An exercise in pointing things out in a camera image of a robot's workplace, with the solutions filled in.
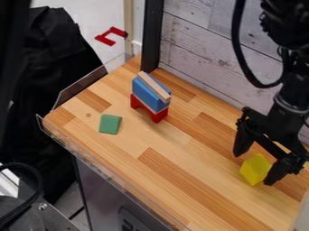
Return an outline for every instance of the wooden plank wall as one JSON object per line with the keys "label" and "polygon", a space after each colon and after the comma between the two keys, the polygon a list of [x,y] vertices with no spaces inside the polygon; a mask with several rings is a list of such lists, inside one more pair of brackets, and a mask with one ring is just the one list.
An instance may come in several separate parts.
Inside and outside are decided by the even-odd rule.
{"label": "wooden plank wall", "polygon": [[[269,83],[281,75],[277,46],[259,25],[259,0],[248,0],[241,42],[250,67]],[[235,0],[165,0],[160,67],[237,107],[266,114],[281,88],[259,89],[243,76],[231,46]],[[302,140],[309,132],[304,128]]]}

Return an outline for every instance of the yellow cube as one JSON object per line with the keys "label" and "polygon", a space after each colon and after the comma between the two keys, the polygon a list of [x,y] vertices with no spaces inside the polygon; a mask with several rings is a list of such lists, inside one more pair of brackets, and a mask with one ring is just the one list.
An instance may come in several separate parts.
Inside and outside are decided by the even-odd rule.
{"label": "yellow cube", "polygon": [[242,163],[240,174],[251,186],[254,186],[264,180],[271,166],[271,163],[262,154],[256,154]]}

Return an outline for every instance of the green square tile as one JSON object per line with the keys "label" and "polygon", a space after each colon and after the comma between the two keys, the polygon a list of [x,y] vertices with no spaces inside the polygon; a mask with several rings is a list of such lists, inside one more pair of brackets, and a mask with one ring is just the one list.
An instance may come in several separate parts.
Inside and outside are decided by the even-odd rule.
{"label": "green square tile", "polygon": [[103,134],[117,134],[122,118],[114,115],[103,115],[99,131]]}

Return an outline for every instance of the blue block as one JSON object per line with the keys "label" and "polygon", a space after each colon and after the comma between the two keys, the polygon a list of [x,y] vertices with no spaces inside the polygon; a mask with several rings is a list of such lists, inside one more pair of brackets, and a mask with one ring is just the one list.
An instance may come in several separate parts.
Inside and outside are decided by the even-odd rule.
{"label": "blue block", "polygon": [[[164,86],[160,81],[150,76],[157,84],[159,84],[168,94],[172,94],[172,91]],[[159,96],[155,94],[155,92],[150,89],[148,86],[146,86],[143,81],[136,77],[133,79],[133,93],[139,97],[145,104],[147,104],[150,108],[153,109],[156,113],[162,111],[167,106],[170,105],[170,103],[165,104]]]}

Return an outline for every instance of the wooden table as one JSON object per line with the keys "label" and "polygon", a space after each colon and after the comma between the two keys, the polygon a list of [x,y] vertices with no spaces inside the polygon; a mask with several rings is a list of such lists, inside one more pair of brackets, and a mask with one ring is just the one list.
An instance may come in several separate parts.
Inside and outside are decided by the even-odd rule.
{"label": "wooden table", "polygon": [[[50,112],[45,128],[179,229],[287,230],[308,187],[308,171],[273,187],[249,186],[239,166],[265,151],[255,144],[233,157],[240,110],[157,69],[153,75],[173,99],[169,116],[156,125],[145,111],[130,108],[139,66],[136,57]],[[118,135],[98,132],[102,114],[123,117]]]}

